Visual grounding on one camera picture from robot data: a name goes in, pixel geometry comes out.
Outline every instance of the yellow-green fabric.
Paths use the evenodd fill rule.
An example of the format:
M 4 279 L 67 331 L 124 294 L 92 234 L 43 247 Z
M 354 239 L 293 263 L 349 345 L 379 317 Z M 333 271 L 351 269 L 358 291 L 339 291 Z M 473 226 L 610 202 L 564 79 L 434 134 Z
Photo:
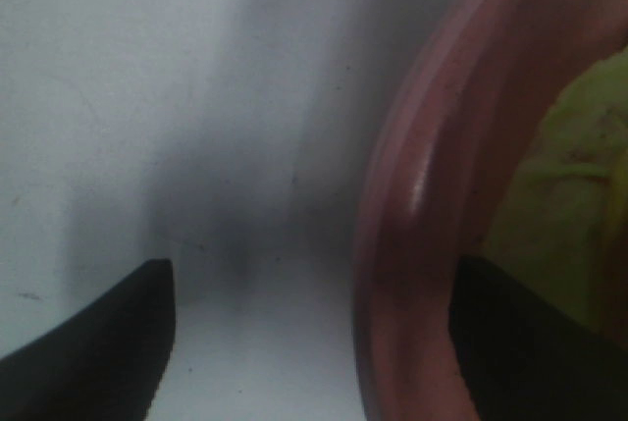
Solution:
M 626 151 L 628 50 L 560 94 L 484 244 L 486 257 L 594 331 L 602 251 L 627 215 Z

